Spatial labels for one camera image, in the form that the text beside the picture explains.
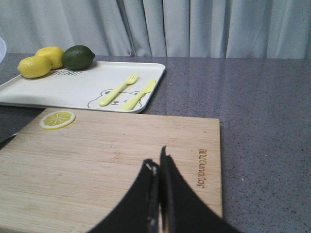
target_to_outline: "lemon slice sticker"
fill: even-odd
[[[57,130],[71,124],[75,114],[71,111],[57,111],[47,114],[40,120],[40,126],[45,130]]]

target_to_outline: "gray curtain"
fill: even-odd
[[[311,0],[0,0],[8,52],[311,58]]]

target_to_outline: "plastic tray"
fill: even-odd
[[[139,113],[146,107],[164,71],[165,66],[159,63],[93,62],[86,70],[59,69],[37,79],[18,75],[0,85],[0,104]],[[102,96],[133,73],[139,74],[135,84],[119,93],[109,105],[99,106]],[[150,79],[157,81],[153,91],[143,96],[133,110],[120,110]]]

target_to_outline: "cutting board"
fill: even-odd
[[[92,110],[44,130],[48,108],[0,150],[0,230],[87,232],[122,199],[142,161],[161,148],[186,182],[222,216],[219,120]]]

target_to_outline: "countertop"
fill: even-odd
[[[30,54],[7,54],[0,84]],[[107,57],[166,71],[141,114],[218,118],[224,220],[245,233],[311,232],[311,62]],[[0,106],[0,141],[43,109]]]

